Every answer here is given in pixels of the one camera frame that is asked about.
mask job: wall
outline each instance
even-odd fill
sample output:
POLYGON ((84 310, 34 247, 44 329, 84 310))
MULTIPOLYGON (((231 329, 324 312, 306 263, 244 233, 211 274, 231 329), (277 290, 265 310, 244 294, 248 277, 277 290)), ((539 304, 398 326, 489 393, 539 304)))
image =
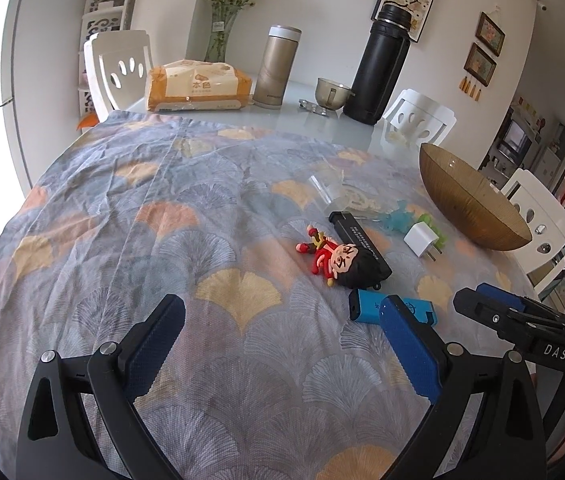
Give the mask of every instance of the wall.
MULTIPOLYGON (((274 23, 303 30, 291 78, 310 85, 326 77, 350 84, 371 26, 376 0, 258 0, 238 16, 227 62, 258 72, 269 27, 274 23)), ((434 0, 419 43, 413 44, 392 99, 405 88, 450 107, 457 124, 444 146, 478 166, 494 139, 521 75, 530 43, 534 0, 434 0), (479 102, 458 85, 480 17, 501 7, 499 22, 507 35, 498 67, 479 102)))
POLYGON ((549 59, 545 56, 543 46, 531 38, 527 61, 523 68, 516 94, 521 95, 535 108, 537 116, 545 118, 545 126, 541 130, 543 140, 553 139, 559 125, 559 119, 553 104, 553 85, 547 73, 549 59))
MULTIPOLYGON (((197 0, 136 0, 131 28, 146 30, 151 38, 154 65, 186 57, 197 0)), ((200 25, 197 30, 209 30, 200 25)))
POLYGON ((33 184, 78 137, 78 51, 85 1, 20 1, 13 39, 14 108, 33 184))

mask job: table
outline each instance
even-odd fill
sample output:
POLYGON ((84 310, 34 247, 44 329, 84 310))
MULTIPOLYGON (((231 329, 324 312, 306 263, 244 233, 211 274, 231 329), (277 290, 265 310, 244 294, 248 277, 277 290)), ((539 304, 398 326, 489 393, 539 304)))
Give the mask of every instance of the table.
MULTIPOLYGON (((255 87, 256 78, 253 77, 252 80, 252 87, 255 87)), ((315 89, 309 85, 290 81, 280 110, 249 105, 240 110, 187 110, 160 113, 182 115, 212 123, 289 132, 342 144, 373 155, 393 156, 395 146, 388 146, 387 143, 381 145, 381 139, 387 131, 387 121, 381 119, 375 126, 369 126, 347 117, 342 113, 342 109, 337 112, 329 112, 328 117, 323 117, 300 108, 299 99, 315 102, 314 91, 315 89)), ((147 113, 145 100, 137 101, 129 108, 129 111, 147 113)))
MULTIPOLYGON (((192 110, 167 114, 238 127, 291 132, 347 148, 339 152, 339 158, 345 171, 350 208, 389 212, 398 208, 399 200, 405 200, 409 211, 416 217, 429 213, 435 225, 447 236, 443 254, 436 254, 436 261, 432 261, 428 257, 417 258, 403 241, 402 234, 384 231, 379 222, 360 219, 393 270, 393 275, 383 284, 381 291, 432 301, 439 318, 437 331, 444 340, 457 340, 470 351, 493 355, 511 348, 506 342, 494 343, 496 335, 491 330, 482 326, 475 329, 471 327, 476 324, 454 311, 453 296, 461 288, 475 288, 487 282, 521 296, 537 298, 515 258, 507 253, 477 247, 438 211, 420 177, 418 146, 390 132, 386 120, 368 126, 345 116, 341 110, 323 117, 300 108, 298 100, 313 101, 313 93, 314 89, 308 85, 290 82, 280 110, 250 105, 240 110, 192 110), (379 168, 386 165, 377 157, 389 160, 390 181, 378 182, 373 177, 360 180, 355 177, 352 168, 358 171, 368 164, 379 165, 379 168), (469 332, 475 333, 474 340, 467 339, 469 332), (484 344, 486 339, 490 339, 490 349, 484 344)), ((130 111, 146 112, 144 100, 134 104, 130 111)), ((300 200, 295 191, 290 190, 288 194, 292 199, 300 200)))
MULTIPOLYGON (((293 107, 213 115, 259 126, 112 114, 52 164, 0 237, 0 466, 9 476, 40 355, 120 341, 178 294, 185 329, 135 407, 184 478, 361 477, 370 460, 379 478, 429 403, 382 330, 349 320, 349 290, 326 286, 295 250, 307 223, 336 235, 301 176, 325 163, 341 171, 356 208, 390 211, 406 200, 448 237, 432 262, 362 220, 393 268, 384 292, 432 301, 444 341, 496 356, 511 346, 457 314, 453 295, 481 282, 531 294, 531 284, 512 258, 476 248, 440 215, 413 146, 381 138, 382 126, 322 132, 358 148, 263 127, 289 120, 311 133, 293 107)), ((472 401, 450 461, 477 409, 472 401)), ((104 428, 95 433, 122 473, 104 428)))

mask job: vase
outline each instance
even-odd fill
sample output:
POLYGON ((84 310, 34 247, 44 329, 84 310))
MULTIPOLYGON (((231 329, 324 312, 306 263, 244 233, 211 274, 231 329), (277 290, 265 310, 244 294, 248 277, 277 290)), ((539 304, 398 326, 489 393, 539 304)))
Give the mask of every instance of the vase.
POLYGON ((213 6, 211 13, 211 34, 204 60, 209 63, 224 63, 231 27, 238 15, 238 9, 213 6))

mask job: red figurine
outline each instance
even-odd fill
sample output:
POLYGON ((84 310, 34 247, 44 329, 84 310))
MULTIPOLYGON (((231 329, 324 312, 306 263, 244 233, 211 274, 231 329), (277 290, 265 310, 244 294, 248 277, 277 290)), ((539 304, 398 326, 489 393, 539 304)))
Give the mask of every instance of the red figurine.
POLYGON ((298 244, 296 250, 314 255, 311 272, 318 274, 322 269, 328 286, 338 280, 349 288, 367 288, 382 280, 378 260, 367 248, 338 244, 312 225, 307 226, 307 235, 311 243, 298 244))

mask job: glass tabletop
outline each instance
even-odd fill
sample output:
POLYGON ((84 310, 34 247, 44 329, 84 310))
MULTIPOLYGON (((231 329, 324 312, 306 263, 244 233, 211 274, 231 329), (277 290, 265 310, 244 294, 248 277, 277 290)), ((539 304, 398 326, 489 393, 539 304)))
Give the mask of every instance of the glass tabletop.
MULTIPOLYGON (((161 111, 160 114, 299 134, 386 158, 408 157, 413 164, 418 163, 418 144, 408 144, 403 137, 390 132, 389 123, 384 119, 370 126, 354 121, 342 110, 328 111, 327 116, 322 116, 301 108, 301 99, 315 102, 314 92, 315 89, 309 85, 290 82, 279 110, 248 105, 240 110, 180 110, 161 111)), ((146 101, 141 99, 128 110, 147 113, 146 101)))

